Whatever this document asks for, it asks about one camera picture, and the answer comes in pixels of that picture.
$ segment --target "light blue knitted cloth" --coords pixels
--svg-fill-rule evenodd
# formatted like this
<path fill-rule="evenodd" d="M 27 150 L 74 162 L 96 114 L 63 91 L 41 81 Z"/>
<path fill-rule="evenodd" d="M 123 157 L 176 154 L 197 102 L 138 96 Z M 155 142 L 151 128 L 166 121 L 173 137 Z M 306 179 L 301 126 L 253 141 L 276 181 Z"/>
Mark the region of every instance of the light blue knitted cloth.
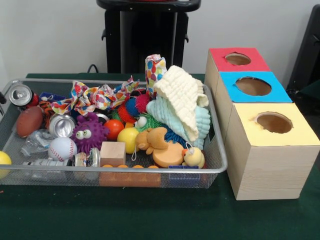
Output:
<path fill-rule="evenodd" d="M 195 108 L 195 121 L 196 127 L 199 131 L 199 137 L 194 142 L 189 140 L 182 122 L 176 115 L 172 105 L 168 100 L 158 95 L 155 100 L 152 100 L 148 103 L 146 106 L 146 111 L 159 122 L 168 125 L 168 127 L 171 128 L 175 134 L 182 137 L 192 146 L 201 150 L 204 148 L 205 138 L 210 129 L 210 115 L 206 108 L 199 106 L 196 106 Z"/>

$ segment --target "small white ball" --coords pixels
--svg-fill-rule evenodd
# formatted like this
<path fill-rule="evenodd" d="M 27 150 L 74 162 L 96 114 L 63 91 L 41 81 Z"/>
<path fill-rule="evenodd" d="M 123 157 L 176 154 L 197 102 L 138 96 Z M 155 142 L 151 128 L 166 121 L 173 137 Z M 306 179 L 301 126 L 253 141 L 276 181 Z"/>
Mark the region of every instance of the small white ball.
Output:
<path fill-rule="evenodd" d="M 50 143 L 48 149 L 49 158 L 61 162 L 71 159 L 77 152 L 77 145 L 68 137 L 57 137 Z"/>
<path fill-rule="evenodd" d="M 147 118 L 145 116 L 139 117 L 138 121 L 136 122 L 136 125 L 139 128 L 143 128 L 147 124 Z"/>

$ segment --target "purple spiky ball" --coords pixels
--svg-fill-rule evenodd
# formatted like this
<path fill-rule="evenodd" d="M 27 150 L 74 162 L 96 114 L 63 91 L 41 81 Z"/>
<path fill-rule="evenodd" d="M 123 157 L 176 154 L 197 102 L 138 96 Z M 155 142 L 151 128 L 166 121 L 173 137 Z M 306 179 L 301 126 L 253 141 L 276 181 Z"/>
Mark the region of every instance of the purple spiky ball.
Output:
<path fill-rule="evenodd" d="M 98 116 L 89 112 L 86 117 L 80 115 L 73 129 L 71 139 L 75 142 L 78 153 L 90 153 L 91 148 L 101 149 L 102 142 L 107 141 L 109 129 L 99 122 Z"/>

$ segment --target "metal mesh basket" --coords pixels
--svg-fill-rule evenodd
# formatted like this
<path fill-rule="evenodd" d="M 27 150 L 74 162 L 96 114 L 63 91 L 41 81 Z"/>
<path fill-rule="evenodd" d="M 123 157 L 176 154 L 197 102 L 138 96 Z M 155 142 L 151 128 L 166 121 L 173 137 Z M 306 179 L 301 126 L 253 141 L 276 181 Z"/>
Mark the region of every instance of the metal mesh basket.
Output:
<path fill-rule="evenodd" d="M 52 92 L 68 96 L 72 80 L 60 79 L 18 79 L 10 82 L 3 93 L 8 98 L 10 88 L 17 83 L 29 86 L 35 93 Z M 120 81 L 81 80 L 89 87 L 108 84 L 111 88 L 122 84 Z M 109 187 L 160 187 L 160 188 L 209 188 L 217 175 L 227 169 L 227 158 L 217 115 L 207 86 L 204 93 L 209 98 L 208 110 L 211 126 L 204 141 L 206 169 L 147 168 L 154 165 L 152 157 L 143 151 L 137 153 L 132 162 L 131 154 L 126 156 L 128 167 L 141 165 L 144 168 L 106 168 L 74 166 L 36 166 L 22 165 L 23 162 L 48 158 L 47 152 L 24 156 L 20 150 L 25 139 L 16 134 L 16 121 L 19 110 L 10 101 L 3 106 L 5 115 L 0 118 L 0 149 L 6 152 L 12 165 L 0 164 L 0 184 L 3 185 L 46 185 L 46 186 L 109 186 Z"/>

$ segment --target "white wall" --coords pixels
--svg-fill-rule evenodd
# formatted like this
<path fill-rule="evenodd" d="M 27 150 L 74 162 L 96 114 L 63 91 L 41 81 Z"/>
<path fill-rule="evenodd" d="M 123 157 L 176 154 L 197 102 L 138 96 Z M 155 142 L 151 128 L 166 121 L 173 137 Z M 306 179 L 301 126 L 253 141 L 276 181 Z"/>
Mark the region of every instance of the white wall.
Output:
<path fill-rule="evenodd" d="M 203 73 L 208 48 L 256 47 L 286 86 L 318 0 L 202 0 L 189 13 L 183 67 Z"/>
<path fill-rule="evenodd" d="M 104 12 L 95 0 L 0 0 L 0 52 L 8 79 L 86 72 L 90 64 L 106 72 Z"/>
<path fill-rule="evenodd" d="M 204 73 L 208 48 L 256 47 L 286 85 L 317 2 L 202 0 L 189 13 L 183 67 Z M 27 73 L 79 73 L 91 63 L 105 72 L 104 28 L 95 0 L 0 0 L 0 89 Z"/>

